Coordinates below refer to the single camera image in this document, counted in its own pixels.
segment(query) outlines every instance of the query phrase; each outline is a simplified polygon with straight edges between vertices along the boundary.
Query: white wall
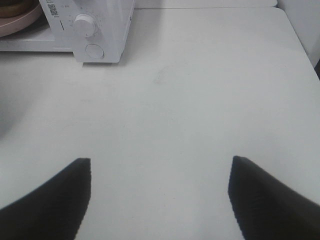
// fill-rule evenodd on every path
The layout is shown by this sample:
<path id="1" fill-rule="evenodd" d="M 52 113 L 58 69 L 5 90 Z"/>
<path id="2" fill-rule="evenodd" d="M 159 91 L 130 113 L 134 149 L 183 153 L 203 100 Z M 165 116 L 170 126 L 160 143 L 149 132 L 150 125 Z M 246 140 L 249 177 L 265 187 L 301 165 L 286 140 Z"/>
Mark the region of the white wall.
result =
<path id="1" fill-rule="evenodd" d="M 320 59 L 320 0 L 278 0 L 311 63 L 316 66 Z"/>
<path id="2" fill-rule="evenodd" d="M 137 9 L 274 7 L 277 0 L 136 0 Z"/>

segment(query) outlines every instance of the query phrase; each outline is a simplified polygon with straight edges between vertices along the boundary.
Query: microwave knob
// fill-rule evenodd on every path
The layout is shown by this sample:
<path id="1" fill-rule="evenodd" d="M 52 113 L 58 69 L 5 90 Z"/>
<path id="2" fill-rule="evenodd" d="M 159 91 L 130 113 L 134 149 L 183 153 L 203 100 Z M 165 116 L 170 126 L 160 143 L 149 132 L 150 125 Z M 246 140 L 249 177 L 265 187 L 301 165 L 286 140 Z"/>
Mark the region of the microwave knob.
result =
<path id="1" fill-rule="evenodd" d="M 96 21 L 88 14 L 79 14 L 75 17 L 73 29 L 78 35 L 89 38 L 97 31 Z"/>

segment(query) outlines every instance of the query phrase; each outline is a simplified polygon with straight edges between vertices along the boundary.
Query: pink plate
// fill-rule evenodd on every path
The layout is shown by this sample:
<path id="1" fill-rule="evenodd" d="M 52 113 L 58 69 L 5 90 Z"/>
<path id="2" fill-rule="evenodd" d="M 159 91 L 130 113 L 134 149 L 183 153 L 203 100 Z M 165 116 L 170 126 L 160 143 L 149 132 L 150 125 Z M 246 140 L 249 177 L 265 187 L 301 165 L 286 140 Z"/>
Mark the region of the pink plate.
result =
<path id="1" fill-rule="evenodd" d="M 16 33 L 34 23 L 43 13 L 40 3 L 34 1 L 25 13 L 8 18 L 0 18 L 0 37 Z"/>

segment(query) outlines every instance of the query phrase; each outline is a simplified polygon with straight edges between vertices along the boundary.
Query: white table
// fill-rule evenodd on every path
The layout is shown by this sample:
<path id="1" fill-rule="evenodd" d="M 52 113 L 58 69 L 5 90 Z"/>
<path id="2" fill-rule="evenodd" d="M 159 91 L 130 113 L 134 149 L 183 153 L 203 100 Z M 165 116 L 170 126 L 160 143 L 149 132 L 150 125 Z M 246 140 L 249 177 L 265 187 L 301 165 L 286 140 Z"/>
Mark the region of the white table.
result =
<path id="1" fill-rule="evenodd" d="M 136 0 L 138 9 L 275 7 L 277 0 Z"/>
<path id="2" fill-rule="evenodd" d="M 279 9 L 137 10 L 119 64 L 7 52 L 0 73 L 0 208 L 90 157 L 77 240 L 241 239 L 234 155 L 320 203 L 320 83 Z"/>

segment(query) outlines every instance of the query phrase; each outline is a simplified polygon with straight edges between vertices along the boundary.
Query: white microwave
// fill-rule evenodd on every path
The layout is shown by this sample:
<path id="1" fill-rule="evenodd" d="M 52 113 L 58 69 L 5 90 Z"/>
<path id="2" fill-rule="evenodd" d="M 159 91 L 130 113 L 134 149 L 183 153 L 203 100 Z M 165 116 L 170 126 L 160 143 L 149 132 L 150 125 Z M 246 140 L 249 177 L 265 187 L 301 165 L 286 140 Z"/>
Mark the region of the white microwave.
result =
<path id="1" fill-rule="evenodd" d="M 83 63 L 117 63 L 125 48 L 135 0 L 5 0 L 29 8 L 1 16 L 0 51 L 73 52 Z"/>

